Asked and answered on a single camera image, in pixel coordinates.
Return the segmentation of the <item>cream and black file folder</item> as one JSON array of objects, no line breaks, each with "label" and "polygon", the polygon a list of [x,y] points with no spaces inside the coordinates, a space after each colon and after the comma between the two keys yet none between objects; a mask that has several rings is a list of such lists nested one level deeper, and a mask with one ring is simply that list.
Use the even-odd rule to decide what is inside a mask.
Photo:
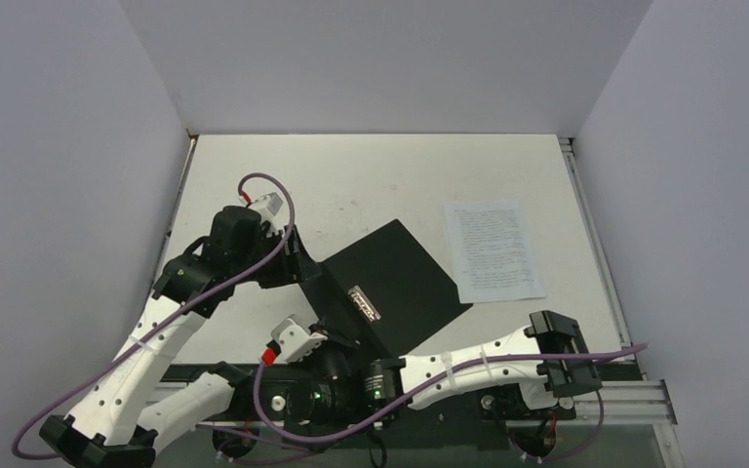
[{"label": "cream and black file folder", "polygon": [[319,266],[320,275],[300,289],[319,321],[355,346],[354,370],[410,353],[473,307],[398,219]]}]

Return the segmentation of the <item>printed white paper sheet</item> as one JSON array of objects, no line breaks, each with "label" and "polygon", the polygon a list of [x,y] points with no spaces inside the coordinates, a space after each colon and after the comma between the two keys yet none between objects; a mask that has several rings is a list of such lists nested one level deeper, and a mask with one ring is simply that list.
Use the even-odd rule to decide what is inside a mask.
[{"label": "printed white paper sheet", "polygon": [[444,217],[462,303],[546,297],[517,200],[451,202]]}]

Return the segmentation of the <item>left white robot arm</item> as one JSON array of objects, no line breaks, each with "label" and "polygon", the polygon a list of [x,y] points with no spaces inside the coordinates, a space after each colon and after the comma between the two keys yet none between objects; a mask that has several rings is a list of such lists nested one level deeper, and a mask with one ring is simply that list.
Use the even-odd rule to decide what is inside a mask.
[{"label": "left white robot arm", "polygon": [[169,260],[127,343],[109,367],[80,387],[64,415],[45,410],[40,438],[73,467],[149,467],[156,455],[206,418],[236,420],[252,406],[248,373],[214,364],[150,407],[148,396],[190,337],[243,283],[273,289],[302,283],[316,264],[296,225],[276,224],[265,202],[226,206],[208,234]]}]

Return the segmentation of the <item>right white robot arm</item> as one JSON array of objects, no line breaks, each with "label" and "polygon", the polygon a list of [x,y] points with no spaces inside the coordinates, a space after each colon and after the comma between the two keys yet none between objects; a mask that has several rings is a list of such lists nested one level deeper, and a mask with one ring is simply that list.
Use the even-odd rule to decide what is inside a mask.
[{"label": "right white robot arm", "polygon": [[513,385],[517,413],[535,418],[558,404],[598,391],[602,379],[577,320],[554,311],[491,342],[431,355],[404,355],[353,367],[349,353],[325,351],[300,359],[310,373],[286,398],[294,424],[346,427],[385,408],[425,410],[447,398]]}]

